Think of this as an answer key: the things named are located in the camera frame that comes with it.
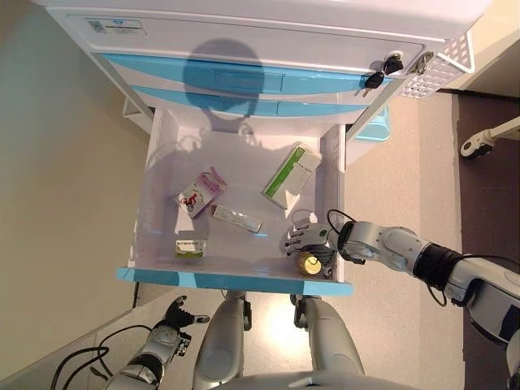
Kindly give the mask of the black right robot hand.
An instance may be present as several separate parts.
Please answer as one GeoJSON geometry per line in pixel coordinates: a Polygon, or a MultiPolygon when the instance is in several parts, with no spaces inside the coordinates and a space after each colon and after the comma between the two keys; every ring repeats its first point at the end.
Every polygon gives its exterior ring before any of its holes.
{"type": "Polygon", "coordinates": [[[329,223],[320,223],[314,213],[294,221],[283,235],[280,248],[305,276],[329,280],[338,253],[337,234],[329,223]]]}

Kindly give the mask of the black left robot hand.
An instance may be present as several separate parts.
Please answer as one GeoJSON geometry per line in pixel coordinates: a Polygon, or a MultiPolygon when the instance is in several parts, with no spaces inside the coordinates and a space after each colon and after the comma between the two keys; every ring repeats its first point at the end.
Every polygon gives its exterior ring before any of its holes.
{"type": "Polygon", "coordinates": [[[183,309],[187,297],[181,295],[177,297],[167,308],[164,321],[171,327],[179,331],[181,328],[193,325],[204,324],[210,321],[210,316],[206,314],[191,314],[183,309]]]}

